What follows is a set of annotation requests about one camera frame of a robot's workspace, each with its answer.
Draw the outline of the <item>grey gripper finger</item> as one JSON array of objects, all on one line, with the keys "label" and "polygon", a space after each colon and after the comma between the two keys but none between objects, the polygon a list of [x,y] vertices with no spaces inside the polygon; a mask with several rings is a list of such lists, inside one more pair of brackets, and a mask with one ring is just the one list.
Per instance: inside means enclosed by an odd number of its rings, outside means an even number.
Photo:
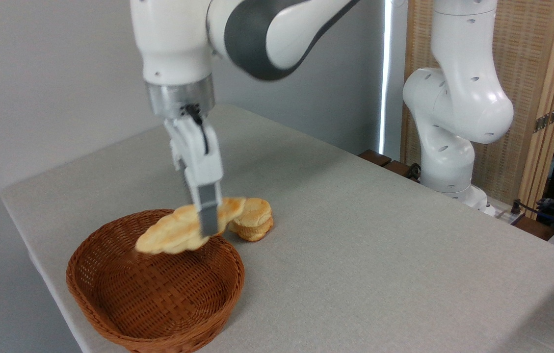
[{"label": "grey gripper finger", "polygon": [[187,166],[185,165],[180,149],[176,147],[176,144],[174,143],[173,139],[169,141],[169,145],[170,145],[171,155],[173,159],[174,169],[176,170],[176,172],[179,172],[180,175],[183,176],[185,187],[187,188],[187,193],[189,194],[191,202],[194,202],[194,195],[192,193],[193,188],[191,185],[191,181],[189,180],[185,172],[187,169]]},{"label": "grey gripper finger", "polygon": [[208,178],[207,183],[200,184],[192,174],[190,167],[185,168],[187,183],[192,203],[198,213],[201,237],[211,237],[220,232],[218,223],[218,207],[221,205],[220,180]]}]

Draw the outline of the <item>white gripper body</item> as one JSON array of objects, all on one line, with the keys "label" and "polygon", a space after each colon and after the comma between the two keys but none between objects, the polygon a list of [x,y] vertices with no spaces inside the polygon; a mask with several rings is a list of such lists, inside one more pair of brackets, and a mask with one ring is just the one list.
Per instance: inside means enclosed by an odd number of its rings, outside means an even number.
[{"label": "white gripper body", "polygon": [[223,178],[220,146],[207,119],[203,119],[202,124],[192,117],[165,119],[164,127],[200,184],[207,183],[208,178]]}]

